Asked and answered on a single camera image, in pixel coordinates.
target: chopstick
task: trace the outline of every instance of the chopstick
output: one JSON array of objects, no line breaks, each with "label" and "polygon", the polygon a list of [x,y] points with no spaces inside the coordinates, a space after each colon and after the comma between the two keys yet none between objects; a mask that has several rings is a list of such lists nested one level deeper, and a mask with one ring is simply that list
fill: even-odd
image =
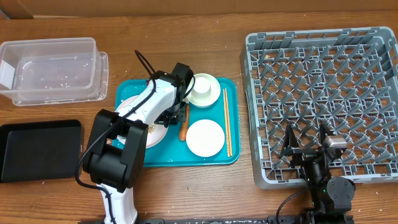
[{"label": "chopstick", "polygon": [[228,157],[232,156],[232,140],[231,140],[231,123],[229,119],[229,103],[228,103],[228,92],[223,89],[224,95],[224,116],[225,116],[225,135],[226,135],[226,148]]}]

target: black tray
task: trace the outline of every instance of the black tray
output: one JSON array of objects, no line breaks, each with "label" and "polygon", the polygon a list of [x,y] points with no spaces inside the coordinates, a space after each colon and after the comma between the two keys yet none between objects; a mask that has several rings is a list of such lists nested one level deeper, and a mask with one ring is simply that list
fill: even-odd
[{"label": "black tray", "polygon": [[0,182],[73,177],[83,145],[77,120],[0,127]]}]

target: blue tray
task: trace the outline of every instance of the blue tray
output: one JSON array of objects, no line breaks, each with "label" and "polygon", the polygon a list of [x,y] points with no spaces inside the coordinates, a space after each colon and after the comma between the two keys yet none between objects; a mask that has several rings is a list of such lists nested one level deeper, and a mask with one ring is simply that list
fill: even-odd
[{"label": "blue tray", "polygon": [[[221,89],[228,91],[229,117],[231,119],[231,135],[233,155],[227,156],[226,143],[222,150],[212,157],[199,157],[192,153],[186,142],[181,142],[178,138],[181,123],[169,126],[166,136],[157,145],[146,150],[144,167],[177,167],[177,166],[203,166],[203,165],[225,165],[234,163],[241,153],[241,140],[239,135],[239,113],[238,96],[236,85],[227,78],[217,78]],[[146,80],[128,80],[119,85],[116,92],[115,109],[132,96],[140,94],[146,88]],[[189,125],[201,119],[210,119],[217,122],[225,133],[224,102],[223,94],[218,100],[208,108],[197,108],[190,104]],[[112,143],[114,146],[123,148],[118,140]]]}]

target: plastic bin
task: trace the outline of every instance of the plastic bin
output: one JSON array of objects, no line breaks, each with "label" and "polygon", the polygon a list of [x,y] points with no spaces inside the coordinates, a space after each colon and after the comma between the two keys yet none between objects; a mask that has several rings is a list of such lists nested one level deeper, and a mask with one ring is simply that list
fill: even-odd
[{"label": "plastic bin", "polygon": [[0,46],[0,94],[17,106],[103,100],[108,76],[108,56],[89,37]]},{"label": "plastic bin", "polygon": [[256,185],[304,186],[300,168],[280,154],[285,128],[311,149],[320,123],[348,143],[329,164],[333,176],[398,181],[397,48],[387,27],[249,34],[241,68]]}]

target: white plastic bin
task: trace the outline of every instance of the white plastic bin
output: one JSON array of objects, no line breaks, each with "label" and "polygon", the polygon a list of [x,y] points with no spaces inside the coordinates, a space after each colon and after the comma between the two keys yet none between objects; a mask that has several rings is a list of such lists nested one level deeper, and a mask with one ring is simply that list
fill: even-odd
[{"label": "white plastic bin", "polygon": [[108,56],[89,37],[0,46],[0,94],[17,106],[103,100],[108,78]]}]

